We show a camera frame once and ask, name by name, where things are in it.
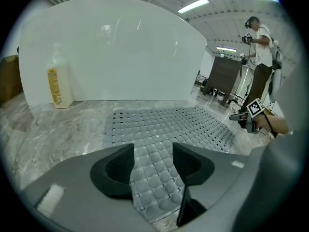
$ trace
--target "white sticker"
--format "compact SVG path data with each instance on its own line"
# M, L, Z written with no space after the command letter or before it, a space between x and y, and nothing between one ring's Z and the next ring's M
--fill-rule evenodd
M251 118L253 118L264 111L264 106L261 104L261 101L258 98L251 102L249 105L247 105L247 109Z
M239 168L243 168L245 166L244 163L236 161L236 160L232 162L232 165L235 167L239 167Z

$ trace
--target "khaki pants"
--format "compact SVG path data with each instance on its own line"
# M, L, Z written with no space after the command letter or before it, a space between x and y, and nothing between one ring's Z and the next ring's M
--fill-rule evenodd
M262 98L266 82L269 79L271 72L272 68L267 67L264 64L259 64L255 67L250 93L241 107L242 111L246 111L246 106L250 104L253 100L257 98Z

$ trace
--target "cable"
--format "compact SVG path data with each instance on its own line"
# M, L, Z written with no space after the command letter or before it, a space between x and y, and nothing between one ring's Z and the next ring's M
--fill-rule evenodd
M264 136L269 136L271 138L271 136L269 134L264 134L261 131L258 131L259 133L263 134Z
M252 75L254 75L253 69L251 69L249 62L247 62L247 65L248 65L248 68L249 68L250 72L252 73Z
M258 59L255 61L255 62L257 63L261 58L260 58L260 55L257 53L254 44L253 44L253 48L254 48L254 50L255 50L255 54L256 54L257 57L258 57Z
M270 112L272 111L272 109L274 108L275 103L272 104L272 108L270 109Z
M267 120L267 123L268 123L270 129L271 129L272 131L274 131L274 129L272 128L272 126L271 126L271 124L270 124L270 121L268 120L268 118L267 118L267 116L266 116L265 113L264 113L264 116L265 116L265 119Z
M251 64L253 64L254 66L256 66L256 64L254 64L252 61L251 61L251 58L249 57L249 61L251 62Z

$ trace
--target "person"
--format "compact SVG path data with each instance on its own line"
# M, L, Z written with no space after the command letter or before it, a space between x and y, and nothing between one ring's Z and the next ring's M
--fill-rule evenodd
M244 101L242 107L239 109L239 112L245 112L247 110L246 106L251 103L256 98L261 99L263 91L266 86L266 82L269 79L272 72L272 54L271 54L271 36L269 33L269 29L260 24L259 18L252 16L248 20L248 26L253 31L256 32L256 39L249 39L248 41L252 44L256 44L256 47L253 46L251 48L256 48L256 52L247 55L247 58L256 57L255 63L256 67L253 74L253 82L247 96Z
M253 118L253 122L255 123L257 128L265 128L268 130L273 129L275 132L283 135L288 133L289 131L288 125L284 117L259 114L258 116Z

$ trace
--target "white wall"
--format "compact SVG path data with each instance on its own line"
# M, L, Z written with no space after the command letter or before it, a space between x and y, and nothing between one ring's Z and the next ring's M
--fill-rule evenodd
M206 39L140 0L70 0L24 27L20 74L29 105L52 103L46 65L54 43L68 61L74 101L187 100Z
M206 78L209 77L212 69L212 65L214 62L214 56L209 53L207 50L205 50L201 66L199 68L200 74Z
M0 59L17 54L17 48L20 45L22 27L33 17L39 15L41 12L47 8L50 8L51 6L53 5L48 0L31 0L29 2L27 7L23 10L22 14L18 17L14 26L12 27L0 53Z

